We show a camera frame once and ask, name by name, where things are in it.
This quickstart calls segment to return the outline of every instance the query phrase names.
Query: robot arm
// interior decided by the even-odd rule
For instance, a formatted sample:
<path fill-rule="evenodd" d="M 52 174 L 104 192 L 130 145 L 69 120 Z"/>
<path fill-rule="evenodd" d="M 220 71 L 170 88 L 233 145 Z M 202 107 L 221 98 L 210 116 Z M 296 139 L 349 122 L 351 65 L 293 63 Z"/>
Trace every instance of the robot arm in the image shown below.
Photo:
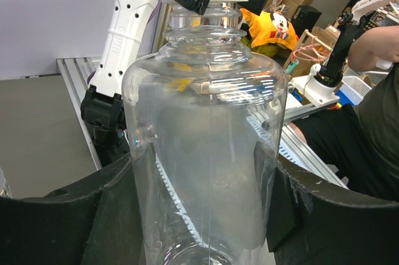
<path fill-rule="evenodd" d="M 110 148 L 110 151 L 114 152 L 115 148 L 123 143 L 126 123 L 121 96 L 122 78 L 127 68 L 137 58 L 145 26 L 158 1 L 115 0 L 100 65 L 90 81 L 89 89 L 80 106 L 82 119 L 89 130 L 93 130 L 91 136 L 94 144 L 96 148 L 101 147 L 101 151 Z M 203 14 L 210 2 L 210 0 L 174 1 L 198 14 Z M 240 5 L 255 13 L 260 13 L 266 2 L 266 0 L 243 1 L 246 2 L 241 2 Z"/>
<path fill-rule="evenodd" d="M 99 68 L 90 81 L 96 92 L 121 94 L 122 77 L 137 58 L 145 26 L 159 0 L 115 0 Z"/>
<path fill-rule="evenodd" d="M 359 38 L 365 29 L 364 16 L 379 7 L 387 5 L 394 0 L 361 0 L 346 15 L 345 23 L 340 26 L 341 34 L 337 40 L 327 66 L 322 67 L 316 80 L 324 86 L 336 87 L 342 80 L 342 67 L 353 41 Z M 386 68 L 387 62 L 379 62 L 380 67 Z"/>

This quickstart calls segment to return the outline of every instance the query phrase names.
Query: bottle neck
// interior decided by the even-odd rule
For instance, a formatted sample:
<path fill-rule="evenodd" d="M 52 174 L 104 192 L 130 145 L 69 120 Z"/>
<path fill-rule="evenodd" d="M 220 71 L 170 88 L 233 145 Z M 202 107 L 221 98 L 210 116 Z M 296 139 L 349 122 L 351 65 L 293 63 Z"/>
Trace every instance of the bottle neck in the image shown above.
<path fill-rule="evenodd" d="M 169 43 L 161 48 L 162 59 L 189 60 L 188 64 L 222 64 L 246 61 L 251 51 L 241 43 L 246 35 L 238 29 L 242 13 L 235 4 L 211 4 L 205 14 L 177 8 L 170 14 Z"/>

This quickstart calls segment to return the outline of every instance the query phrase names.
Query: person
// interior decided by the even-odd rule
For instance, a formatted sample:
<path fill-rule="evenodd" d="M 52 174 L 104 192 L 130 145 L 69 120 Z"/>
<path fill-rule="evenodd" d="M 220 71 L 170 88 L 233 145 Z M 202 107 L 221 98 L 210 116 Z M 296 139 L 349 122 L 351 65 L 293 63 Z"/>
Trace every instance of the person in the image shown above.
<path fill-rule="evenodd" d="M 376 27 L 350 47 L 348 66 L 358 72 L 393 62 L 389 74 L 358 106 L 323 110 L 290 125 L 349 189 L 399 201 L 399 26 Z"/>

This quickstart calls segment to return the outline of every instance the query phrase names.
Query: yellow plush toy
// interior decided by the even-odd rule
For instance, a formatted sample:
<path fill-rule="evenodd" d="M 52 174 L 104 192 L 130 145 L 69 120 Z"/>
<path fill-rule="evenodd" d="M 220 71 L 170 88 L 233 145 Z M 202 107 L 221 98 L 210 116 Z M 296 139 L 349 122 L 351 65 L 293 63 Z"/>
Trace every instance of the yellow plush toy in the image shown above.
<path fill-rule="evenodd" d="M 249 26 L 251 47 L 256 48 L 268 44 L 293 50 L 298 37 L 292 24 L 278 12 L 262 12 L 260 16 L 242 8 L 244 20 Z"/>

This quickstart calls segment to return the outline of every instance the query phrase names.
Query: black speaker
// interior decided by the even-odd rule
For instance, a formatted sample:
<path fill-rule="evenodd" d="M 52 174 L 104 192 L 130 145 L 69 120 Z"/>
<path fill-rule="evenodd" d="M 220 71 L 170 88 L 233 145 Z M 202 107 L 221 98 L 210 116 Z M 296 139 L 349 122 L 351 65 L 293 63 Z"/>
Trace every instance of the black speaker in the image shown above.
<path fill-rule="evenodd" d="M 296 34 L 301 36 L 305 29 L 311 31 L 321 14 L 320 11 L 312 6 L 299 6 L 291 19 Z"/>

